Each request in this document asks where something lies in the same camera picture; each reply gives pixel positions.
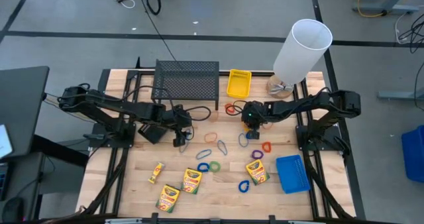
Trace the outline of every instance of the blue plastic basket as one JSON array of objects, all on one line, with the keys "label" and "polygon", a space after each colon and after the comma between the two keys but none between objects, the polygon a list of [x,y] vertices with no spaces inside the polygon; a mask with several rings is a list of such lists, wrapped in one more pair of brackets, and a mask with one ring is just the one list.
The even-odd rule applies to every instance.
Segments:
[{"label": "blue plastic basket", "polygon": [[276,164],[285,193],[292,194],[311,189],[300,155],[277,158]]},{"label": "blue plastic basket", "polygon": [[424,182],[424,126],[402,135],[403,159],[406,176]]}]

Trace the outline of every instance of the gray floor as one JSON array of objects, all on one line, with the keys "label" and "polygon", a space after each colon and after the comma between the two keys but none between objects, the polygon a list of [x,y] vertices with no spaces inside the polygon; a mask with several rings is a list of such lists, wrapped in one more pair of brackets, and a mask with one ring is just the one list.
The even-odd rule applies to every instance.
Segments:
[{"label": "gray floor", "polygon": [[[126,9],[113,0],[26,0],[9,30],[155,34],[139,0]],[[365,19],[350,9],[356,0],[319,0],[325,24],[335,40],[394,42],[397,16]],[[423,0],[408,0],[419,4]],[[19,0],[0,0],[0,27]],[[299,19],[314,19],[311,0],[162,0],[154,17],[162,34],[285,37]],[[400,30],[422,14],[402,20]],[[277,42],[169,40],[178,60],[216,60],[221,69],[271,70],[281,48]],[[365,214],[369,220],[422,223],[424,184],[405,177],[400,136],[422,124],[424,114],[412,102],[380,101],[376,92],[412,90],[424,61],[419,50],[407,48],[332,46],[331,56],[340,89],[362,98],[361,116],[347,121]],[[94,87],[104,68],[131,68],[171,59],[160,40],[6,36],[0,44],[0,69],[49,66],[47,92],[88,82]],[[314,67],[328,75],[324,59]],[[36,132],[54,141],[80,139],[91,124],[43,105]],[[76,150],[85,150],[86,144]],[[58,160],[43,183],[41,217],[74,210],[83,170]]]}]

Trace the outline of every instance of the white cylinder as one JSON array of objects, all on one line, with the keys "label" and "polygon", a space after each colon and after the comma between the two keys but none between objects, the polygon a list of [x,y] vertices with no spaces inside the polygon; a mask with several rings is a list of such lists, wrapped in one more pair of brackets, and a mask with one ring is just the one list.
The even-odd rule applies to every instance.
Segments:
[{"label": "white cylinder", "polygon": [[332,41],[333,35],[323,23],[299,20],[292,26],[274,62],[275,75],[285,84],[301,82]]}]

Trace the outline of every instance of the wooden table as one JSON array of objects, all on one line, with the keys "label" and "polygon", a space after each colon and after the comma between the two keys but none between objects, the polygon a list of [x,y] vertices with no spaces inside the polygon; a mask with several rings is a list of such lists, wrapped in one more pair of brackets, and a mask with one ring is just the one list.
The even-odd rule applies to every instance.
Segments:
[{"label": "wooden table", "polygon": [[[122,97],[127,71],[110,71],[106,94]],[[267,77],[252,77],[250,95],[247,100],[275,100],[266,93],[267,81]],[[142,76],[141,78],[141,85],[152,85],[152,82],[153,76]],[[172,139],[175,137],[174,132],[168,132],[161,143],[155,145],[150,144],[138,133],[136,134],[134,146],[130,149],[127,161],[119,208],[120,217],[150,217],[152,213],[158,212],[159,217],[163,218],[268,219],[269,215],[275,215],[276,219],[312,219],[309,193],[285,194],[275,164],[278,157],[301,155],[295,135],[296,116],[292,115],[282,122],[274,123],[270,129],[261,128],[260,140],[250,140],[249,146],[243,148],[238,142],[238,135],[243,132],[241,117],[231,117],[225,113],[225,104],[236,100],[227,97],[227,82],[227,76],[220,77],[218,111],[215,111],[214,101],[174,102],[175,104],[183,104],[185,109],[197,105],[206,105],[213,111],[208,120],[193,122],[195,136],[184,153],[180,153],[178,148],[172,146]],[[316,94],[324,86],[321,72],[310,72],[308,74],[307,87],[310,94]],[[150,94],[150,88],[142,88],[138,95],[138,101],[151,101]],[[117,116],[114,112],[108,111],[108,113]],[[315,110],[313,117],[318,119],[325,113],[324,110]],[[190,114],[192,117],[201,118],[207,113],[198,110],[191,111]],[[303,119],[307,123],[305,114],[303,114]],[[218,139],[224,141],[227,146],[228,155],[225,156],[219,151],[216,143],[207,144],[204,142],[203,137],[208,132],[218,133]],[[271,178],[258,186],[254,186],[251,182],[249,191],[242,194],[238,190],[239,183],[243,180],[250,180],[245,165],[252,161],[250,157],[252,151],[255,149],[261,150],[261,144],[265,141],[272,143],[272,152],[265,154],[262,159]],[[207,148],[212,149],[212,155],[201,161],[196,160],[196,154]],[[104,185],[110,153],[110,148],[101,148],[89,160],[78,206],[88,206]],[[355,215],[342,156],[335,151],[325,151],[321,152],[321,159],[327,187],[345,210],[349,214]],[[165,184],[180,187],[186,168],[196,169],[200,162],[212,160],[221,163],[221,171],[205,173],[197,195],[182,192],[173,213],[166,213],[155,208],[155,203]],[[158,161],[163,162],[166,167],[159,175],[157,182],[151,184],[147,179],[152,175]],[[320,216],[324,216],[319,189],[315,188],[315,190]],[[108,211],[111,211],[113,196],[114,192],[111,192]]]}]

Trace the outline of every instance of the yellow basket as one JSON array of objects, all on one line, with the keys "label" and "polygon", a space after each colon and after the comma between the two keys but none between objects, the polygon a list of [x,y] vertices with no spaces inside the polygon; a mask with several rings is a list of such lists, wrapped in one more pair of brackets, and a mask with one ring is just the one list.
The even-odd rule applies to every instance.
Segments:
[{"label": "yellow basket", "polygon": [[251,79],[251,72],[231,69],[230,79],[228,80],[227,94],[235,98],[248,97],[250,92]]}]

